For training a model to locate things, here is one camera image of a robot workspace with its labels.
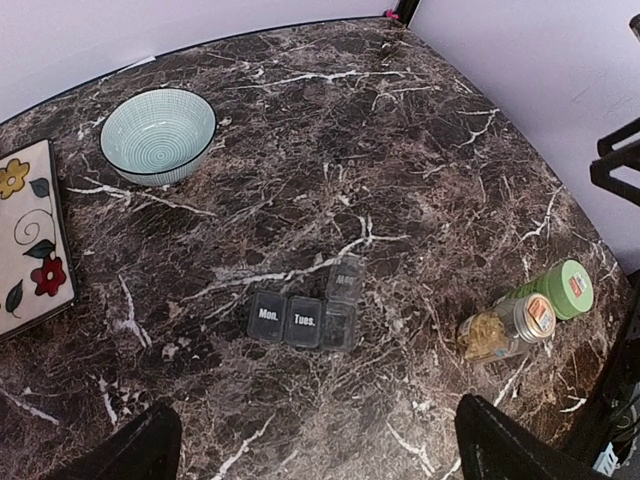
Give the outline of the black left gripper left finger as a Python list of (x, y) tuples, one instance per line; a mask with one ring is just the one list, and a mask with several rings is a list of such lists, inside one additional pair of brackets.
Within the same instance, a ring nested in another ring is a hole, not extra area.
[(94, 450), (52, 472), (51, 479), (175, 479), (181, 420), (156, 402)]

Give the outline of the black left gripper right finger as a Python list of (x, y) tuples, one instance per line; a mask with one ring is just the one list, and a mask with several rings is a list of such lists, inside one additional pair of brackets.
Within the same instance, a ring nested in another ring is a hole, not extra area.
[(466, 394), (455, 416), (465, 479), (593, 479), (595, 470), (550, 447), (483, 397)]

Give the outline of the green lid pill bottle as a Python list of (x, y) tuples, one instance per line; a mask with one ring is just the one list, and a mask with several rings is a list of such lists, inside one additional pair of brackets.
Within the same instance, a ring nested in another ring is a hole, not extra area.
[(554, 308), (556, 318), (570, 320), (591, 310), (594, 288), (584, 266), (566, 260), (535, 279), (521, 285), (497, 300), (523, 298), (532, 293), (545, 296)]

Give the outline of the clear weekly pill organizer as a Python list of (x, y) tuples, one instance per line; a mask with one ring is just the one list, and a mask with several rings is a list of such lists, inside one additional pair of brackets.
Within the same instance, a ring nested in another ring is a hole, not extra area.
[(366, 259), (347, 254), (331, 266), (322, 299), (257, 291), (248, 336), (305, 349), (351, 350), (365, 273)]

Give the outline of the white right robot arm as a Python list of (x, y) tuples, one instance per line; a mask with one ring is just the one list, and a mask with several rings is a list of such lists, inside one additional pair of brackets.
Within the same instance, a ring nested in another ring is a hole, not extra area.
[(630, 140), (632, 136), (639, 133), (639, 121), (640, 118), (636, 118), (599, 139), (596, 144), (599, 158), (590, 165), (590, 180), (593, 185), (636, 206), (639, 205), (639, 188), (615, 178), (612, 173), (621, 167), (639, 171), (639, 140), (616, 148), (617, 144)]

